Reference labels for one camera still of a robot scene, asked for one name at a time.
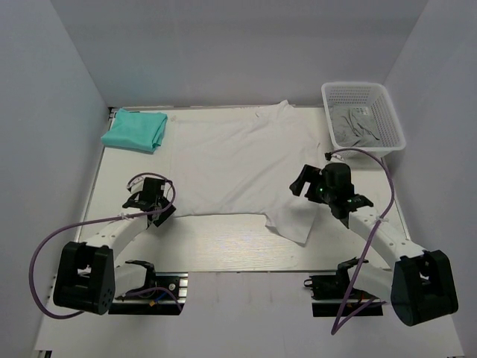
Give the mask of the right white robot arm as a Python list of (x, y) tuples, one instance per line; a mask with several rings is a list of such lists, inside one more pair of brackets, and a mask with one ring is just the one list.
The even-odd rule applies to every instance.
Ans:
[(389, 303), (409, 327), (458, 311), (448, 256), (408, 240), (381, 218), (372, 201), (355, 192), (348, 165), (330, 163), (322, 169), (306, 165), (290, 190), (295, 196), (304, 195), (311, 202), (327, 205), (347, 229), (369, 239), (371, 248), (389, 267), (377, 268), (357, 257), (344, 261), (333, 274), (305, 280), (314, 300), (348, 297), (345, 314), (354, 307), (368, 309), (373, 304)]

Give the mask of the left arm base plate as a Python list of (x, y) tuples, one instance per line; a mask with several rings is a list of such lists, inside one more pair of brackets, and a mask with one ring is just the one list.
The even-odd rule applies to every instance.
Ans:
[(156, 273), (146, 293), (115, 298), (109, 315), (179, 316), (186, 303), (188, 273)]

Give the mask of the white t shirt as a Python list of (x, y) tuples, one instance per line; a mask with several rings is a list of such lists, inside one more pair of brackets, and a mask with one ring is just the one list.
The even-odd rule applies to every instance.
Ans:
[(304, 244), (317, 209), (289, 187), (306, 164), (320, 165), (319, 151), (317, 128), (287, 101), (247, 116), (177, 119), (175, 214), (263, 215), (267, 228)]

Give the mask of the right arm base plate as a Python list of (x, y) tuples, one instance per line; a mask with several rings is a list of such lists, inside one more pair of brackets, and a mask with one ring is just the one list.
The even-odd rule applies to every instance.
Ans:
[[(303, 285), (311, 291), (314, 318), (336, 317), (347, 285), (340, 283), (335, 273), (312, 275), (303, 281)], [(347, 317), (355, 309), (364, 306), (371, 298), (371, 294), (353, 289), (342, 316)]]

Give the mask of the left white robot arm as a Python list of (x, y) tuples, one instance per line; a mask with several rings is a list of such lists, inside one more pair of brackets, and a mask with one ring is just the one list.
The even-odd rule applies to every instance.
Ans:
[(118, 216), (92, 237), (63, 247), (53, 292), (56, 306), (103, 315), (116, 298), (148, 298), (156, 292), (152, 263), (116, 260), (139, 234), (172, 216), (175, 188), (171, 180), (157, 176), (144, 178), (140, 187), (129, 182), (128, 190)]

